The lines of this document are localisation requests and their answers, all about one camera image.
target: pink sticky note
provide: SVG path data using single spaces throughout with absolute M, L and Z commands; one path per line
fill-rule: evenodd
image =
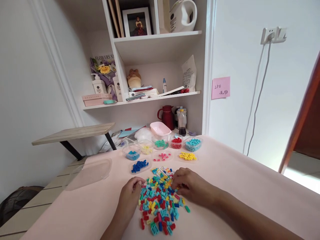
M 211 99 L 225 97 L 230 97 L 230 77 L 214 78 Z

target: photo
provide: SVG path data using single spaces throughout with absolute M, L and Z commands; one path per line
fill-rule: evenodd
M 130 37 L 148 35 L 146 28 L 146 17 L 144 12 L 128 14 L 127 17 Z
M 151 35 L 149 9 L 135 8 L 122 11 L 126 37 Z

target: electrical cord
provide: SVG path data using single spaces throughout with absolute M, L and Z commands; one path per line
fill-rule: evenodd
M 267 74 L 267 69 L 268 69 L 268 65 L 269 65 L 269 60 L 270 60 L 270 49 L 271 49 L 271 41 L 274 38 L 274 33 L 270 34 L 267 38 L 268 42 L 269 42 L 269 49 L 268 49 L 268 59 L 267 59 L 267 65 L 266 65 L 266 69 L 264 71 L 264 75 L 263 75 L 263 79 L 262 79 L 262 84 L 261 84 L 261 89 L 259 92 L 259 97 L 258 97 L 258 101 L 257 101 L 257 106 L 256 106 L 256 110 L 254 111 L 254 118 L 253 118 L 253 129 L 252 129 L 252 136 L 249 142 L 249 146 L 248 146 L 248 152 L 247 152 L 247 156 L 249 155 L 249 150 L 250 150 L 250 146 L 251 146 L 251 142 L 254 136 L 254 129 L 256 126 L 256 114 L 257 114 L 257 110 L 258 110 L 258 106 L 259 106 L 259 102 L 260 102 L 260 97 L 261 97 L 261 93 L 262 93 L 262 89 L 263 89 L 263 84 L 264 84 L 264 80 L 266 78 L 266 74 Z
M 261 64 L 261 60 L 262 60 L 262 55 L 264 52 L 264 47 L 266 45 L 263 45 L 262 51 L 261 51 L 261 55 L 260 55 L 260 60 L 259 60 L 259 64 L 258 64 L 258 71 L 257 71 L 257 75 L 256 75 L 256 81 L 254 83 L 254 92 L 253 92 L 253 97 L 252 97 L 252 102 L 251 102 L 251 108 L 250 108 L 250 113 L 249 113 L 249 119 L 248 119 L 248 124 L 247 124 L 247 128 L 246 128 L 246 133 L 244 135 L 244 143 L 243 143 L 243 149 L 242 149 L 242 154 L 244 154 L 244 149 L 246 147 L 246 142 L 247 142 L 247 133 L 248 133 L 248 128 L 249 128 L 249 123 L 250 123 L 250 118 L 251 118 L 251 114 L 252 114 L 252 107 L 253 107 L 253 103 L 254 103 L 254 96 L 256 95 L 256 89 L 257 89 L 257 82 L 258 82 L 258 76 L 259 76 L 259 70 L 260 70 L 260 64 Z

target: pink box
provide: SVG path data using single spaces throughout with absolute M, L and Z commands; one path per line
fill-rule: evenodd
M 106 94 L 106 93 L 98 93 L 98 94 L 82 96 L 82 100 L 86 107 L 103 105 L 104 104 L 103 101 L 112 100 L 112 95 Z

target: hand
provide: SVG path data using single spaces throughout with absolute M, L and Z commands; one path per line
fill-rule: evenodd
M 121 221 L 129 224 L 138 205 L 141 185 L 145 182 L 146 180 L 143 178 L 133 177 L 126 183 L 126 185 L 123 186 L 117 210 L 114 214 L 115 217 L 118 217 Z
M 171 188 L 177 187 L 179 195 L 206 208 L 213 207 L 223 193 L 223 190 L 211 185 L 189 168 L 180 168 L 175 172 Z

